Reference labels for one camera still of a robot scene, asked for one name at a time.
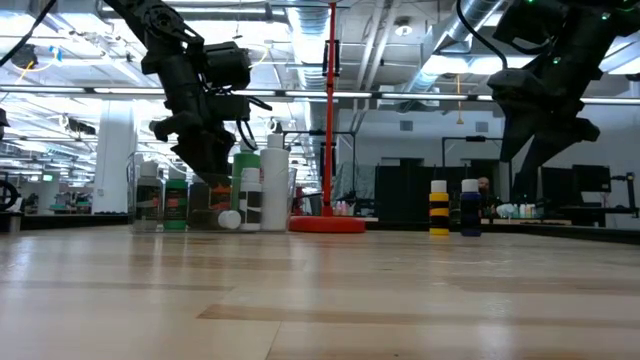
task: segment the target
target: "white pillar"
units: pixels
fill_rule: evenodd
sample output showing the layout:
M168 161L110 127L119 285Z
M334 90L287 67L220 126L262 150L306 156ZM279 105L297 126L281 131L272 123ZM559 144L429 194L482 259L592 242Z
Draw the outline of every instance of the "white pillar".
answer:
M60 173L43 171L42 179L38 184L38 215L53 214L53 211L49 210L49 208L56 203L56 195L59 192Z
M133 102L102 101L92 212L127 212L127 158L136 150Z

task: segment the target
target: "bottle cap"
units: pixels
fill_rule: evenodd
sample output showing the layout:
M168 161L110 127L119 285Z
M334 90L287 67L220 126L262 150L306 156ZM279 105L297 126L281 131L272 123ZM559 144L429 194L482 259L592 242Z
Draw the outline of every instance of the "bottle cap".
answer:
M260 169L245 168L242 170L242 182L260 182Z
M247 139L247 141L249 142L249 144L251 144L251 146L253 146L254 148L256 148L256 142L251 140L251 139ZM249 152L249 153L253 153L253 149L249 147L249 145L247 145L247 143L244 142L244 140L240 140L240 152Z
M145 161L140 165L140 176L157 177L158 163L155 161Z
M431 182L431 192L432 193L446 193L447 192L447 181L446 180L433 180Z
M218 217L218 224L225 229L235 230L240 227L240 213L235 210L223 211Z
M462 192L478 192L477 179L462 180Z
M176 166L178 169L184 171L180 172L174 169L172 166L169 166L169 180L186 180L187 179L187 168L184 166Z
M284 144L284 137L282 136L282 134L269 134L267 136L268 148L282 149L284 148L283 144Z

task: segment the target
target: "ceiling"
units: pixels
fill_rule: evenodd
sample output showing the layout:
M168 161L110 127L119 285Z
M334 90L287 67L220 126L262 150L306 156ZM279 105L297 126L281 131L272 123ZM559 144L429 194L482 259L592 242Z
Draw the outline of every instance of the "ceiling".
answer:
M296 42L296 27L286 21L296 11L295 6L300 7L324 7L318 1L271 1L276 20L267 23L260 21L243 21L245 15L251 11L259 12L264 8L264 2L233 2L233 1L206 1L206 0L173 0L167 1L174 5L187 20L187 23L197 33L202 35L207 43L229 41L236 38L239 46L249 50L253 61L251 71L251 89L301 89L301 76L298 69L317 68L322 55L321 41ZM33 18L33 5L21 1L0 0L0 17L5 26L0 27L0 52L8 52L18 39L28 31ZM384 3L382 20L377 29L372 29L372 17L375 7ZM416 72L422 68L428 58L424 50L421 50L428 29L438 23L447 21L451 15L451 0L442 1L396 1L399 7L395 15L389 9L391 1L378 0L343 0L339 2L337 13L337 35L341 40L341 75L337 80L338 90L357 90L358 74L362 59L365 57L365 43L372 31L377 31L378 37L374 42L372 52L375 53L379 46L385 28L390 31L386 46L382 52L381 66L369 64L367 75L372 76L371 89L396 89L399 90L409 81ZM487 37L491 35L497 19L501 14L499 8L481 29L481 33ZM406 17L412 32L407 36L395 33L397 26L386 26L387 22ZM619 39L616 49L612 49L611 59L603 62L607 72L636 73L640 72L640 63L636 61L638 51L635 47L637 35L627 39ZM159 80L155 75L144 75L140 70L140 60L146 50L138 39L125 26L123 20L118 19L109 11L102 2L85 0L59 0L59 5L39 26L32 39L28 42L36 46L38 64L33 71L23 71L10 62L0 70L0 84L5 85L33 85L33 86L83 86L83 87L159 87ZM518 54L513 50L507 52L514 61L518 60ZM439 76L434 84L433 91L444 93L481 93L488 94L485 82L487 72L494 70L490 63L496 58L476 42L471 47L469 54L450 56L447 63L451 64L456 58L464 58L465 61L473 58L471 65L464 71L476 72L461 73L458 75ZM479 71L479 66L474 68L474 62L484 66ZM628 90L629 85L622 75L605 75L599 82L593 82L586 95L589 96L618 96ZM5 142L2 151L5 156L24 158L36 156L39 158L55 158L64 163L67 160L75 160L75 164L84 163L85 172L90 174L95 165L96 136L83 136L85 141L78 142L73 139L78 134L65 130L65 118L74 118L86 123L99 131L102 100L96 97L83 97L74 95L70 97L52 97L43 94L10 93L0 94L2 107L7 111L11 128L7 130L5 138L18 136L33 138L34 141L12 140ZM164 109L163 101L158 99L131 100L134 109L137 109L136 118L140 121L141 132L139 139L141 150L159 151L172 155L169 150L175 143L172 138L170 144L162 144L157 141L152 133L147 130L151 120L162 119L170 112ZM314 104L304 99L296 99L287 102L270 102L273 111L267 112L252 107L251 127L259 145L264 146L266 135L275 122L280 122L285 130L310 130L317 128L318 122L314 122ZM352 101L341 101L339 118L341 130L349 128L349 121L354 115ZM445 123L455 124L458 118L457 103L431 104L432 112L416 112L399 115L394 111L378 110L377 105L370 105L364 117L361 132L358 136L385 137L389 129L397 128L398 121L402 119L415 120L416 126L410 134L398 136L421 137L427 134L438 133L442 129L442 122L437 119L445 119ZM464 117L470 118L464 127L455 128L456 135L464 135L473 131L477 119L482 119L487 114L493 119L494 106L465 104L462 111ZM236 132L235 125L227 124L227 129ZM491 136L499 136L501 125L491 125ZM317 185L317 141L314 142L308 136L301 136L293 144L292 161L299 168L299 181L310 186ZM28 161L8 160L0 165L5 169L19 172L21 169L37 168L37 164Z

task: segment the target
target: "red stand base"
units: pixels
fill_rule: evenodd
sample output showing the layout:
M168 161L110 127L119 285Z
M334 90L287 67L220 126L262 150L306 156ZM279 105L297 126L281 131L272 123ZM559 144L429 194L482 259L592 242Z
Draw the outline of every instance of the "red stand base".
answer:
M367 231L365 221L337 216L293 216L289 230L295 232L357 234Z

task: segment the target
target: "red pole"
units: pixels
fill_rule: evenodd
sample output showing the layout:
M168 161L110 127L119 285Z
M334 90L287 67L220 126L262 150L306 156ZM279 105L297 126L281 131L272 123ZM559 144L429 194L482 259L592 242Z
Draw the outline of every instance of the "red pole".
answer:
M322 216L333 216L333 208L331 207L331 156L333 155L333 76L336 41L336 3L329 3L331 11L331 22L329 25L329 59L327 61L327 144L324 152L324 184L322 186Z

